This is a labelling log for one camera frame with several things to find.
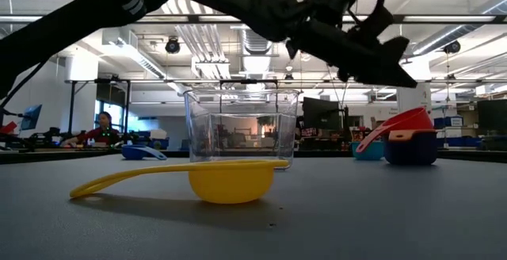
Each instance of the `red shirt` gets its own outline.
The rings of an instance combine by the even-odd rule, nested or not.
[[[85,135],[78,136],[79,142],[81,143],[83,140],[93,139],[95,142],[106,143],[111,145],[118,140],[118,131],[116,129],[109,130],[109,136],[107,132],[102,134],[102,128],[95,128],[94,130],[88,131]]]

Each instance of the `red measuring cup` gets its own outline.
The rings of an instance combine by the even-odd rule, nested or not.
[[[366,150],[368,145],[377,137],[390,132],[391,130],[405,129],[433,129],[433,123],[424,106],[407,110],[404,113],[392,117],[375,128],[366,138],[361,141],[356,149],[357,153]]]

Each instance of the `gray table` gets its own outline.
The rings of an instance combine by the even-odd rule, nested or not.
[[[507,258],[505,164],[297,159],[245,205],[199,201],[186,173],[69,201],[93,178],[158,164],[110,155],[0,166],[0,259]]]

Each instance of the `yellow scoop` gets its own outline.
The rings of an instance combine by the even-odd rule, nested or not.
[[[82,197],[141,174],[189,172],[193,192],[216,204],[238,204],[262,197],[273,183],[274,168],[287,166],[283,160],[232,160],[196,162],[128,170],[98,178],[71,191]]]

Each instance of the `monitor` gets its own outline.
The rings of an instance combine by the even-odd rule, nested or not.
[[[23,120],[21,121],[21,130],[35,129],[41,109],[42,105],[34,105],[25,110]]]
[[[507,129],[507,99],[478,101],[478,126],[485,130]]]
[[[306,128],[341,130],[340,103],[316,98],[303,99],[304,125]]]

